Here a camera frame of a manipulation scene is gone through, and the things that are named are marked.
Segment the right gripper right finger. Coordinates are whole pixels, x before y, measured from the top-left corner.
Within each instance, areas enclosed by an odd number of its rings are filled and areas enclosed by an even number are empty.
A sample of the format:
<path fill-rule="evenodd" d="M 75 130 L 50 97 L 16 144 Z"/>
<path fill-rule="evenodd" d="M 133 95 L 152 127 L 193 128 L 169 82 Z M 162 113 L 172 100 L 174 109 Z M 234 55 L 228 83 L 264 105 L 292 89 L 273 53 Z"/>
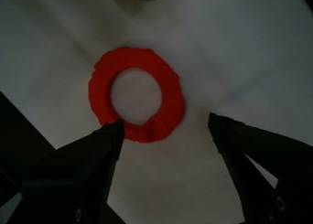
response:
<path fill-rule="evenodd" d="M 216 113 L 208 129 L 240 195 L 244 224 L 313 224 L 313 146 Z"/>

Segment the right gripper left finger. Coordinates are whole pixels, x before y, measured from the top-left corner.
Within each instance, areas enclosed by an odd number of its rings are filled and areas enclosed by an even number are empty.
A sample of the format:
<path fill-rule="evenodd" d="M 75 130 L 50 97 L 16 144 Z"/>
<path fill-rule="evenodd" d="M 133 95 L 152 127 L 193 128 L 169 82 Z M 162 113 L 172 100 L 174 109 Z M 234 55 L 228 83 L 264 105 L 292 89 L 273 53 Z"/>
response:
<path fill-rule="evenodd" d="M 123 137 L 123 122 L 106 124 L 35 164 L 7 224 L 125 224 L 107 204 Z"/>

